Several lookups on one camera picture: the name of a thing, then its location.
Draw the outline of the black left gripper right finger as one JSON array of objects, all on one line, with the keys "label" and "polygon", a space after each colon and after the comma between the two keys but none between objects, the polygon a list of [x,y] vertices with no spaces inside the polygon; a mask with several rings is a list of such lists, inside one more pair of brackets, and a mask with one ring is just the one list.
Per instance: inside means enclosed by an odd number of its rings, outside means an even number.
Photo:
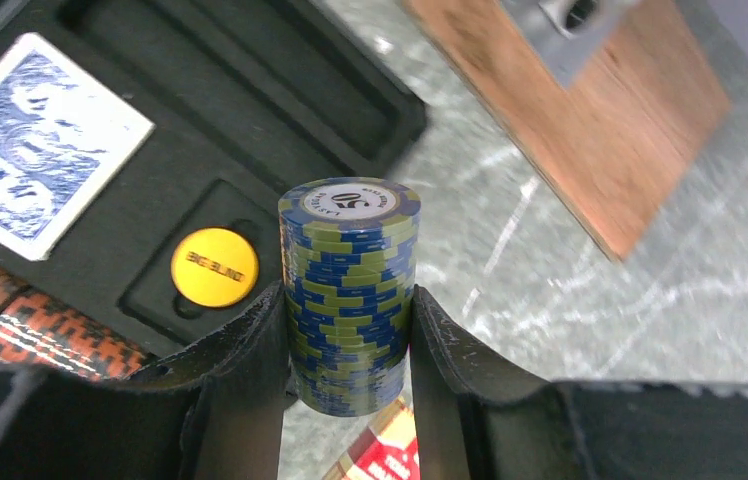
[{"label": "black left gripper right finger", "polygon": [[748,384],[548,381],[423,287],[411,317],[425,479],[748,479]]}]

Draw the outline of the blue playing card deck box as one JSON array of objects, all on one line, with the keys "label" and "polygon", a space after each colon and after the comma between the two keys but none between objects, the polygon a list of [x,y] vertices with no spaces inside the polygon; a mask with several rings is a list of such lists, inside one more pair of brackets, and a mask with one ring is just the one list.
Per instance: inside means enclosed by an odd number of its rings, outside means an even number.
[{"label": "blue playing card deck box", "polygon": [[46,259],[154,128],[42,35],[19,36],[0,58],[0,245]]}]

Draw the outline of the red Texas Holdem card box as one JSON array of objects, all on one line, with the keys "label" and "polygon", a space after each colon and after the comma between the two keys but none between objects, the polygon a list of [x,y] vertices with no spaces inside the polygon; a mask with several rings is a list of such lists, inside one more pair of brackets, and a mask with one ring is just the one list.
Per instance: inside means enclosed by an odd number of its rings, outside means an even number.
[{"label": "red Texas Holdem card box", "polygon": [[403,397],[371,419],[324,479],[421,479],[414,412]]}]

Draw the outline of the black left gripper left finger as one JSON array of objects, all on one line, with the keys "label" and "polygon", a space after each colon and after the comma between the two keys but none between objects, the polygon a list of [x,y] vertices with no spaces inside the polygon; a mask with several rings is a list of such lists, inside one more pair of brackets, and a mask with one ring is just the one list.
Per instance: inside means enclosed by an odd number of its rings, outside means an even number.
[{"label": "black left gripper left finger", "polygon": [[0,479],[274,479],[289,378],[284,296],[124,380],[0,364]]}]

